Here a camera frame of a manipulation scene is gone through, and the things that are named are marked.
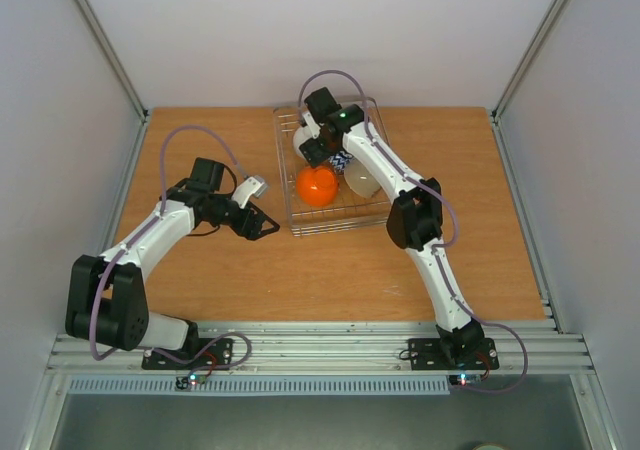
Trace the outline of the plain white bottom bowl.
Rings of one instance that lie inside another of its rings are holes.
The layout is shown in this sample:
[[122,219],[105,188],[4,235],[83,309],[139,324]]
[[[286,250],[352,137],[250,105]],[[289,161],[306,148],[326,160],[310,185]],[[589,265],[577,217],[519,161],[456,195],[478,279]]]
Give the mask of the plain white bottom bowl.
[[313,133],[310,130],[309,126],[300,126],[293,134],[292,137],[292,145],[295,154],[301,158],[305,159],[305,156],[301,150],[301,145],[304,144],[307,140],[313,137]]

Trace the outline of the red patterned ceramic bowl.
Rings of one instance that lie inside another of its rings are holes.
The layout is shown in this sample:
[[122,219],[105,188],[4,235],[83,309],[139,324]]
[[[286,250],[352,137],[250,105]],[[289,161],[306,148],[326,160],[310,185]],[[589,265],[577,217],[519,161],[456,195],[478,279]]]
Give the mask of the red patterned ceramic bowl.
[[350,153],[341,151],[331,155],[328,162],[337,175],[342,175],[353,159],[354,157]]

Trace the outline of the orange white ceramic bowl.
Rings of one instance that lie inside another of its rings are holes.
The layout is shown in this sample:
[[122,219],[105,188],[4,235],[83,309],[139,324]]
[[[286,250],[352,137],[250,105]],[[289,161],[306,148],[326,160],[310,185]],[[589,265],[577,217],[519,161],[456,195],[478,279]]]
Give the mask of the orange white ceramic bowl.
[[312,207],[328,206],[338,194],[338,177],[326,166],[305,167],[296,176],[295,190],[300,199]]

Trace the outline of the chrome wire dish rack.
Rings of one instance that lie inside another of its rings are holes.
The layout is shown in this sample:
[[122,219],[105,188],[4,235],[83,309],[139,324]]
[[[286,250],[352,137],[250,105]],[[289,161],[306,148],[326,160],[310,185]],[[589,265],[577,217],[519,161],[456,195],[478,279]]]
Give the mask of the chrome wire dish rack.
[[386,222],[391,203],[380,190],[366,199],[354,193],[343,176],[338,177],[338,193],[327,206],[313,207],[296,192],[298,173],[306,162],[294,151],[294,133],[299,126],[298,111],[293,104],[273,110],[276,147],[287,223],[295,236],[351,230]]

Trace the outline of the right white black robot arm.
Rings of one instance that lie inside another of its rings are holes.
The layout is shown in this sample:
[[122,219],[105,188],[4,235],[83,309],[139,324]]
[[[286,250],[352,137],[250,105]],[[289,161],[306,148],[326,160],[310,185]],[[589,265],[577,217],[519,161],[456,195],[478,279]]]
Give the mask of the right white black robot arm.
[[442,357],[450,367],[468,363],[485,338],[473,318],[454,272],[443,239],[443,210],[450,205],[439,182],[413,171],[369,121],[364,104],[343,106],[323,87],[298,99],[300,121],[311,137],[300,145],[306,161],[317,167],[340,151],[361,163],[387,195],[391,209],[386,222],[392,242],[414,262],[426,286],[436,318]]

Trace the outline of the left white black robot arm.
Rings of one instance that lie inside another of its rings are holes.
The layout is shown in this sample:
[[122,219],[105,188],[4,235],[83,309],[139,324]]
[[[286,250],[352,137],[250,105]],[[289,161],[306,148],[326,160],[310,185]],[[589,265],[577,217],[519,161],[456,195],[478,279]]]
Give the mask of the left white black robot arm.
[[267,189],[260,176],[220,190],[230,168],[214,160],[195,160],[189,177],[169,187],[151,214],[115,246],[98,256],[82,255],[73,264],[65,331],[92,349],[165,350],[179,368],[195,365],[202,345],[194,324],[150,311],[145,283],[156,265],[200,224],[229,227],[256,241],[278,231],[275,220],[254,203]]

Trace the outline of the left small circuit board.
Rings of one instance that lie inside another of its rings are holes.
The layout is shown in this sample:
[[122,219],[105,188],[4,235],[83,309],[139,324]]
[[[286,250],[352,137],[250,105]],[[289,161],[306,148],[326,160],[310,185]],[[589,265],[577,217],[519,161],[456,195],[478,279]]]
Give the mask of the left small circuit board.
[[207,382],[207,377],[202,375],[189,375],[177,377],[174,388],[176,391],[192,391]]

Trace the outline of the small circuit board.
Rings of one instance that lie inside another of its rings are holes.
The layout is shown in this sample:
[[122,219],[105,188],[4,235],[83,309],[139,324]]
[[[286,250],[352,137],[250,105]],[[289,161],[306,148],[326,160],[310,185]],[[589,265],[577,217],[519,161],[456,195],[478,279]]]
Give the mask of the small circuit board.
[[174,388],[176,391],[192,391],[207,382],[207,377],[202,375],[189,375],[177,377]]
[[469,386],[480,384],[486,379],[484,374],[458,373],[449,376],[449,383],[452,386]]

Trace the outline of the right small circuit board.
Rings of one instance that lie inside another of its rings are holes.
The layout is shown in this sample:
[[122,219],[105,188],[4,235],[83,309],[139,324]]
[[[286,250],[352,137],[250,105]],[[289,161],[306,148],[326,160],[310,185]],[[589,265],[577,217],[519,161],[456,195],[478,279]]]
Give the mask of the right small circuit board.
[[469,386],[480,384],[486,379],[484,374],[458,373],[449,376],[449,383],[452,386]]

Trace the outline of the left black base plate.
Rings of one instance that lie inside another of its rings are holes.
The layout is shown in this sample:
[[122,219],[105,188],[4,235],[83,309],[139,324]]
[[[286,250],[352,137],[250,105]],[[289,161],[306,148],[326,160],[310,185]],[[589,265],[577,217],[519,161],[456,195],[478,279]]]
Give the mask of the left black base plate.
[[226,337],[214,344],[210,340],[200,338],[191,349],[180,350],[154,349],[144,356],[141,363],[143,370],[191,370],[199,367],[225,369],[231,364],[234,356],[234,341]]

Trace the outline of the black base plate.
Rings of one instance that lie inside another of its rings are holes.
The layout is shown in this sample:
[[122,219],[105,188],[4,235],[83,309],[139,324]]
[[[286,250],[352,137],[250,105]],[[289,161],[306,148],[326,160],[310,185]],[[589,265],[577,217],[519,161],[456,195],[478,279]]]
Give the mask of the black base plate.
[[141,363],[143,370],[191,370],[199,367],[225,369],[231,364],[234,356],[234,341],[226,337],[214,344],[210,340],[200,338],[191,349],[180,350],[154,349],[144,356]]
[[438,338],[412,338],[407,341],[406,356],[414,371],[450,370],[481,371],[498,370],[499,359],[495,343],[490,338],[481,340],[479,346],[459,363],[450,363],[440,348]]

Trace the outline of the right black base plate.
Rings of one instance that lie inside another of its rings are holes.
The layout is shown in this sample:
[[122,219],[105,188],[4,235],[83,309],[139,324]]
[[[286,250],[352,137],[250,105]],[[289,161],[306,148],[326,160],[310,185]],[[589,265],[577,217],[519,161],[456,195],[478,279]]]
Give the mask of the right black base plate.
[[499,359],[495,343],[490,338],[481,340],[479,346],[459,363],[450,363],[440,348],[438,338],[412,338],[407,341],[406,356],[414,371],[450,370],[481,371],[498,370]]

